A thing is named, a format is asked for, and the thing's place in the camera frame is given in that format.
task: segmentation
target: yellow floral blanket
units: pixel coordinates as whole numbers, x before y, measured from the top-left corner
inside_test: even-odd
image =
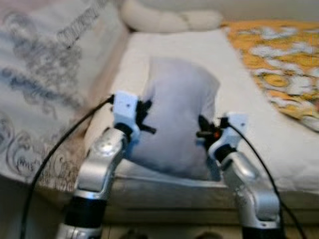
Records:
[[[319,22],[228,22],[224,29],[273,106],[319,132]]]

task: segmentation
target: cable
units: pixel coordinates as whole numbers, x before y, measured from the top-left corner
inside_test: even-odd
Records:
[[[40,165],[38,171],[36,172],[32,183],[29,187],[29,191],[25,200],[25,204],[23,207],[22,212],[22,219],[21,219],[21,228],[20,228],[20,239],[25,239],[26,234],[26,221],[28,217],[28,212],[31,204],[32,195],[36,186],[36,183],[41,176],[42,171],[44,170],[45,166],[47,165],[48,161],[50,160],[51,156],[55,153],[55,151],[59,148],[59,146],[76,130],[81,123],[83,123],[87,118],[92,116],[96,111],[98,111],[101,107],[103,107],[107,103],[112,103],[114,101],[114,95],[111,95],[109,98],[98,104],[96,107],[94,107],[92,110],[90,110],[86,115],[84,115],[76,124],[74,124],[60,139],[59,141],[54,145],[54,147],[50,150],[48,155],[45,157],[44,161]]]
[[[296,218],[296,216],[294,215],[294,213],[288,208],[288,206],[282,201],[281,197],[280,197],[280,194],[279,194],[279,191],[278,191],[278,188],[275,184],[275,180],[273,178],[273,176],[271,175],[268,167],[266,166],[265,162],[262,160],[261,156],[259,155],[259,153],[256,151],[256,149],[254,148],[254,146],[249,142],[249,140],[234,126],[232,126],[230,123],[228,123],[229,127],[231,127],[233,130],[235,130],[242,138],[243,140],[249,145],[249,147],[253,150],[253,152],[255,153],[255,155],[257,156],[257,158],[259,159],[260,163],[263,165],[268,177],[269,177],[269,180],[274,188],[274,191],[280,201],[280,211],[279,211],[279,214],[280,214],[280,225],[281,225],[281,229],[282,229],[282,232],[283,232],[283,235],[285,235],[285,230],[284,230],[284,217],[283,217],[283,210],[282,210],[282,207],[287,211],[287,213],[289,214],[289,216],[291,217],[291,219],[293,220],[295,226],[297,227],[297,230],[300,234],[300,236],[302,237],[302,239],[307,239],[306,237],[306,234],[301,226],[301,224],[298,222],[298,219]]]

